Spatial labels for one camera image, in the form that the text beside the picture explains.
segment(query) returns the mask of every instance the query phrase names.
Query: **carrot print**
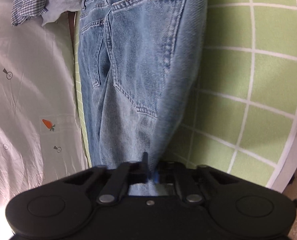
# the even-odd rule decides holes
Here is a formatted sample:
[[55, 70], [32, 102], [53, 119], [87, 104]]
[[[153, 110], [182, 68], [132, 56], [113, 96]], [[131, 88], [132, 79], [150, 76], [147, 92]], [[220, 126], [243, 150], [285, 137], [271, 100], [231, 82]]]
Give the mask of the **carrot print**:
[[52, 122], [48, 121], [48, 120], [45, 120], [45, 119], [42, 119], [42, 122], [45, 124], [45, 126], [47, 128], [50, 129], [50, 131], [53, 131], [54, 132], [54, 127], [55, 125], [52, 124]]

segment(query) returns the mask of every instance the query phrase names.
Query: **gingham cloth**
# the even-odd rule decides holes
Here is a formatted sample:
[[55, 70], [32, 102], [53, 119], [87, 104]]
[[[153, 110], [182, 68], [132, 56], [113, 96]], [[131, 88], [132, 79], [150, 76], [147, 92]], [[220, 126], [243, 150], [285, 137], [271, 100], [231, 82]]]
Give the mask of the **gingham cloth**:
[[47, 12], [47, 0], [13, 0], [12, 26], [17, 26]]

